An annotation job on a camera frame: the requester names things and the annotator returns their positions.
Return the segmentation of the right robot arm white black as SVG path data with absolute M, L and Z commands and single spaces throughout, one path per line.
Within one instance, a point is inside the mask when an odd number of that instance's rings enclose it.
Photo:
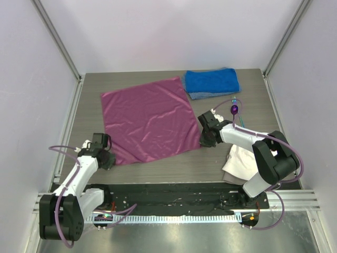
M 290 183 L 304 172 L 304 162 L 298 152 L 288 144 L 280 131 L 262 133 L 243 128 L 223 119 L 212 111 L 197 117 L 202 126 L 200 144 L 203 147 L 215 147 L 220 143 L 230 143 L 254 154 L 257 173 L 241 186 L 238 202 L 243 208 L 252 207 L 257 196 L 270 190 L 277 183 Z M 284 180 L 288 175 L 300 169 L 298 178 Z

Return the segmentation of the magenta satin napkin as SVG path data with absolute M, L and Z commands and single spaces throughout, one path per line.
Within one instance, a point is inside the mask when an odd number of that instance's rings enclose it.
M 197 150 L 200 129 L 180 77 L 101 94 L 105 133 L 117 165 Z

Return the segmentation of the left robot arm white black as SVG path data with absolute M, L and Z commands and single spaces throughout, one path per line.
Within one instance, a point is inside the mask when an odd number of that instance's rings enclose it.
M 84 221 L 99 208 L 107 210 L 112 196 L 107 186 L 88 181 L 99 169 L 109 170 L 116 163 L 110 152 L 112 139 L 106 133 L 94 133 L 82 147 L 75 149 L 75 165 L 63 183 L 39 201 L 39 235 L 44 240 L 61 240 L 68 245 L 78 241 L 84 231 Z

